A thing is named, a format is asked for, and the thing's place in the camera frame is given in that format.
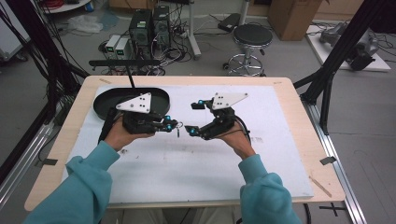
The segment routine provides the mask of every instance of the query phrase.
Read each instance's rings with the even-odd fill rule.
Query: electronic equipment
[[[132,59],[132,48],[128,37],[122,37],[116,46],[118,60]]]
[[[238,25],[239,23],[239,18],[241,15],[239,13],[233,13],[230,16],[228,16],[226,19],[221,21],[218,24],[218,28],[227,32],[232,32],[233,28]]]
[[[329,43],[331,47],[334,47],[347,26],[346,22],[340,22],[332,29],[323,31],[320,34],[320,43]],[[363,70],[367,65],[375,61],[372,56],[378,50],[378,39],[370,37],[368,31],[366,31],[352,51],[346,56],[346,62],[355,71]]]
[[[136,58],[152,59],[151,44],[154,32],[151,10],[139,8],[134,12],[129,33]]]
[[[156,6],[153,13],[154,34],[157,40],[157,49],[169,49],[171,36],[169,32],[169,6]]]
[[[112,60],[117,59],[116,46],[119,43],[120,38],[121,38],[120,35],[113,35],[107,41],[105,48],[106,48],[106,56],[108,59],[112,59]]]

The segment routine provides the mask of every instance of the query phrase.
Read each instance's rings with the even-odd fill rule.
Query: floor
[[[54,19],[60,27],[68,18],[87,14],[82,8],[57,14]],[[62,41],[76,61],[90,74],[105,72],[102,68],[92,71],[89,60],[104,59],[98,46],[112,34],[122,34],[129,21],[114,19],[106,6],[96,9],[90,15],[107,16],[108,25],[99,34],[88,35],[81,32],[61,32]],[[196,27],[200,32],[220,33],[213,18],[197,18]],[[259,22],[268,26],[265,18],[249,17],[247,21]],[[222,64],[240,49],[232,41],[231,35],[197,35],[202,57],[195,61],[172,63],[166,66],[166,76],[226,76]],[[396,38],[387,35],[388,41],[396,45]],[[395,49],[388,49],[393,54]],[[320,63],[306,39],[302,41],[279,41],[274,35],[273,43],[265,50],[266,55],[255,54],[265,64],[268,77],[288,77],[295,82],[316,72]],[[334,78],[332,100],[329,113],[329,132],[332,142],[344,166],[348,180],[356,194],[367,223],[396,223],[396,57],[383,50],[378,52],[382,59],[391,60],[391,71],[352,72],[339,70]],[[306,87],[297,90],[303,93]],[[45,100],[46,81],[42,78],[32,60],[19,62],[12,60],[0,67],[0,162],[15,147],[21,136],[37,116]],[[43,150],[43,156],[50,146]],[[0,223],[21,223],[27,216],[24,201],[39,173],[32,166],[14,193],[0,211]],[[294,204],[294,209],[306,222],[302,204]],[[323,209],[329,203],[310,203],[312,223],[351,223],[344,210]],[[345,207],[335,203],[336,207]],[[187,209],[171,208],[164,210],[168,223],[180,223]],[[182,222],[191,223],[194,209]]]

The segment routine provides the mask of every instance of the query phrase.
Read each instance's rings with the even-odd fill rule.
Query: wheel
[[[223,69],[224,70],[227,70],[227,69],[229,69],[230,68],[230,65],[228,64],[228,63],[224,63],[223,64]]]

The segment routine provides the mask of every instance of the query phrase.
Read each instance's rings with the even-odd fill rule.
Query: metal stand
[[[190,0],[190,30],[187,30],[187,36],[190,40],[190,45],[192,51],[194,52],[194,60],[197,60],[201,57],[201,51],[199,50],[197,41],[195,40],[194,36],[194,0]]]
[[[387,2],[387,0],[364,1],[319,70],[309,77],[294,83],[294,87],[297,89],[312,82],[308,90],[301,95],[302,101],[306,101],[310,105],[315,105],[318,97],[323,92],[319,124],[326,134],[329,134],[327,121],[332,93],[332,79],[349,52],[352,51]]]
[[[242,5],[241,9],[241,19],[239,20],[239,25],[245,24],[245,18],[247,17],[248,14],[248,4],[250,0],[244,0],[244,4]],[[199,50],[197,41],[195,40],[194,36],[194,0],[190,0],[189,2],[189,7],[190,7],[190,27],[189,30],[187,30],[187,37],[189,38],[190,45],[192,48],[192,51],[194,53],[194,60],[197,60],[201,57],[201,51]]]

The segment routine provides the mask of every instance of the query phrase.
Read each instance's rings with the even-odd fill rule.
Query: teal sweatshirt
[[[66,164],[69,177],[23,223],[99,223],[111,191],[107,169],[119,157],[103,141],[86,159],[74,157]],[[241,161],[239,168],[247,182],[240,192],[244,224],[301,223],[282,180],[266,172],[259,155]]]

